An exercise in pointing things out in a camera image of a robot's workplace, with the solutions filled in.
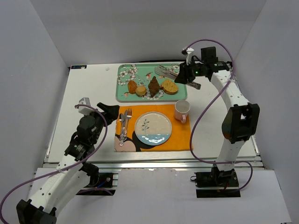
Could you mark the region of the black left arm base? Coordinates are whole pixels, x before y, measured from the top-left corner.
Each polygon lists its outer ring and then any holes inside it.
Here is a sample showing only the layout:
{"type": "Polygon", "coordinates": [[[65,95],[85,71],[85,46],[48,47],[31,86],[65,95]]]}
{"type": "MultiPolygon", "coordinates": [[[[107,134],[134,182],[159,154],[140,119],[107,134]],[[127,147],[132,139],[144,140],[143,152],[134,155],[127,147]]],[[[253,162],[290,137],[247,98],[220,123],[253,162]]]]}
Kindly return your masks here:
{"type": "Polygon", "coordinates": [[[118,183],[117,173],[98,173],[90,183],[80,190],[79,196],[113,196],[118,183]]]}

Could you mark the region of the dark brown croissant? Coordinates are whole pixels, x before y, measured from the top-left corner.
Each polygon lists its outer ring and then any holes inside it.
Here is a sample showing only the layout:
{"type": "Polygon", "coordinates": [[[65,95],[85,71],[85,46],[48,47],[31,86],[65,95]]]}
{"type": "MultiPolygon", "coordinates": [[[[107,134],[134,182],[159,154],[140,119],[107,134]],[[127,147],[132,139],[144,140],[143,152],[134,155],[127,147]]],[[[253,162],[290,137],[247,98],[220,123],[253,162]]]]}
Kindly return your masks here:
{"type": "Polygon", "coordinates": [[[157,78],[154,76],[148,85],[150,96],[153,98],[157,92],[160,90],[160,85],[157,81],[157,78]]]}

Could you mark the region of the round pale bun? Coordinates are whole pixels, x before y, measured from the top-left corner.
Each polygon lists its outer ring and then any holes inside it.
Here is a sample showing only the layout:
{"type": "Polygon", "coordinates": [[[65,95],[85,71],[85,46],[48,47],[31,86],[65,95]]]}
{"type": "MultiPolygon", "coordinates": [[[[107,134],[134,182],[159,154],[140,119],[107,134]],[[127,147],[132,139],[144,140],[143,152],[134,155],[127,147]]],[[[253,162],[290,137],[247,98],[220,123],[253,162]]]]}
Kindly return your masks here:
{"type": "Polygon", "coordinates": [[[147,90],[145,88],[145,86],[141,85],[141,86],[137,86],[135,93],[138,96],[144,96],[146,94],[147,90]]]}

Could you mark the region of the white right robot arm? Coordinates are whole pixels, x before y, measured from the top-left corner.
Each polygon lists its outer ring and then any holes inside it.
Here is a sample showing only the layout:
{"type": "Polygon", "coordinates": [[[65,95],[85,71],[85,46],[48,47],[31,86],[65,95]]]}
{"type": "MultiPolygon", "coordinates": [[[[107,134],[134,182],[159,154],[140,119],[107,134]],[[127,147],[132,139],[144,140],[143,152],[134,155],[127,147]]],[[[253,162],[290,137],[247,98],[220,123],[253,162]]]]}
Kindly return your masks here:
{"type": "Polygon", "coordinates": [[[190,84],[196,77],[206,77],[218,90],[228,112],[221,125],[224,142],[214,166],[230,173],[240,149],[256,133],[260,108],[243,96],[234,82],[232,67],[218,59],[215,47],[202,48],[200,59],[193,52],[192,48],[183,50],[186,61],[180,64],[175,82],[190,84]]]}

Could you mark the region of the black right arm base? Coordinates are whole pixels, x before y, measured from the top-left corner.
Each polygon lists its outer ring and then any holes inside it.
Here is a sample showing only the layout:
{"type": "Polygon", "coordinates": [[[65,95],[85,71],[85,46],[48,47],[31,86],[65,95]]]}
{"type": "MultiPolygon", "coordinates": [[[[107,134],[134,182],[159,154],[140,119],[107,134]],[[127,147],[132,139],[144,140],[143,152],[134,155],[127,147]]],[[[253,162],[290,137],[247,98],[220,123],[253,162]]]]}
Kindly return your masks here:
{"type": "Polygon", "coordinates": [[[241,197],[235,170],[227,176],[217,176],[215,172],[196,172],[190,177],[195,183],[197,198],[241,197]]]}

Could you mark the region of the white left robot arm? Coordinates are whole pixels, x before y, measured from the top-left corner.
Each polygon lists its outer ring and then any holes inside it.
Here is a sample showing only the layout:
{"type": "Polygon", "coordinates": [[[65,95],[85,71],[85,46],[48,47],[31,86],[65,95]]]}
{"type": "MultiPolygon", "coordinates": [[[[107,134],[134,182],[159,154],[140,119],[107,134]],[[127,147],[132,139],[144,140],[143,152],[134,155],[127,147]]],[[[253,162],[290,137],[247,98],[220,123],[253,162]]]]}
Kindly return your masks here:
{"type": "Polygon", "coordinates": [[[102,130],[117,120],[118,105],[97,104],[98,109],[89,103],[76,105],[83,114],[70,143],[56,167],[47,176],[43,186],[28,200],[20,200],[16,206],[21,224],[54,224],[63,207],[76,195],[100,187],[108,186],[107,178],[112,175],[99,174],[99,168],[88,163],[88,158],[97,151],[102,130]]]}

